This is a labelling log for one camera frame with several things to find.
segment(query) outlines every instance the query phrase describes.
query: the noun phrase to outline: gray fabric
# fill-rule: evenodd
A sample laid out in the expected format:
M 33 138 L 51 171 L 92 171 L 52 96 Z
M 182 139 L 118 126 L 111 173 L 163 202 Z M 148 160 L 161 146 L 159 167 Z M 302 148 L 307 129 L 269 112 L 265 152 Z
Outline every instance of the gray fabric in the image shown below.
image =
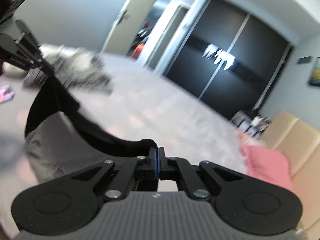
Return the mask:
M 98 54 L 79 49 L 70 57 L 65 57 L 60 52 L 53 52 L 45 59 L 55 68 L 55 76 L 66 88 L 77 87 L 112 93 L 111 78 L 103 72 L 104 64 Z M 46 74 L 40 68 L 31 69 L 22 86 L 41 87 L 46 79 Z
M 113 160 L 118 165 L 128 159 L 110 156 L 91 147 L 62 112 L 49 116 L 28 134 L 26 151 L 40 183 L 104 160 Z

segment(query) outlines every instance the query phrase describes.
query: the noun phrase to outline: white sheet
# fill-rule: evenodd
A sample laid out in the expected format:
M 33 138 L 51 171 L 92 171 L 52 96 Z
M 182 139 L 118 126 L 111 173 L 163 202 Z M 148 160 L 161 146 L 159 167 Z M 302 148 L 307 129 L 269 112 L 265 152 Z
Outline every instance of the white sheet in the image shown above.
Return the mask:
M 74 49 L 66 49 L 70 54 Z M 153 139 L 166 156 L 198 164 L 210 160 L 245 173 L 236 131 L 226 119 L 167 79 L 135 62 L 103 55 L 105 71 L 112 75 L 111 96 L 72 90 L 83 108 L 108 132 L 127 140 Z M 16 91 L 12 102 L 0 105 L 0 222 L 8 236 L 18 230 L 11 217 L 14 197 L 37 183 L 24 153 L 24 126 L 37 90 L 22 90 L 21 80 L 1 76 L 0 85 Z M 174 190 L 162 182 L 159 190 Z

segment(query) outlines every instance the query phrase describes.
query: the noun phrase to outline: pink object on floor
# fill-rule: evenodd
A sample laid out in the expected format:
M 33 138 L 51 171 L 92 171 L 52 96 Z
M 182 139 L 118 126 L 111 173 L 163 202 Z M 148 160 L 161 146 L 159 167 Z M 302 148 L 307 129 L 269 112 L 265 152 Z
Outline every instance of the pink object on floor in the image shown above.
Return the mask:
M 281 152 L 263 146 L 240 146 L 247 165 L 247 175 L 293 191 L 290 161 Z

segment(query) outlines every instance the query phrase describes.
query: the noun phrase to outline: doorway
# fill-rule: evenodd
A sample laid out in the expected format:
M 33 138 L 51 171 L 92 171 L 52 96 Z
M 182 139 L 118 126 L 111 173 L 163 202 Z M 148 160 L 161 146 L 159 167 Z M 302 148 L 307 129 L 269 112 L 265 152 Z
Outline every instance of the doorway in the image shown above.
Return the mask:
M 195 1 L 196 0 L 157 0 L 146 17 L 144 26 L 140 29 L 140 33 L 144 34 L 141 30 L 143 30 L 145 24 L 151 26 L 148 34 L 140 38 L 139 45 L 134 44 L 136 51 L 130 51 L 130 58 L 154 70 L 169 42 Z M 155 13 L 157 13 L 158 19 L 155 25 L 153 25 L 148 19 L 154 19 Z

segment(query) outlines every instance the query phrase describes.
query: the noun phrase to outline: white door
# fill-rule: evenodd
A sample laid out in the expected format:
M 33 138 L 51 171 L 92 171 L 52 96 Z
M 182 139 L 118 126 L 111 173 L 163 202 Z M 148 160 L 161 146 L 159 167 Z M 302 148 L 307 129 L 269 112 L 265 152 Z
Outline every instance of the white door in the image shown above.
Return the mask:
M 156 0 L 126 0 L 114 21 L 102 52 L 126 55 Z

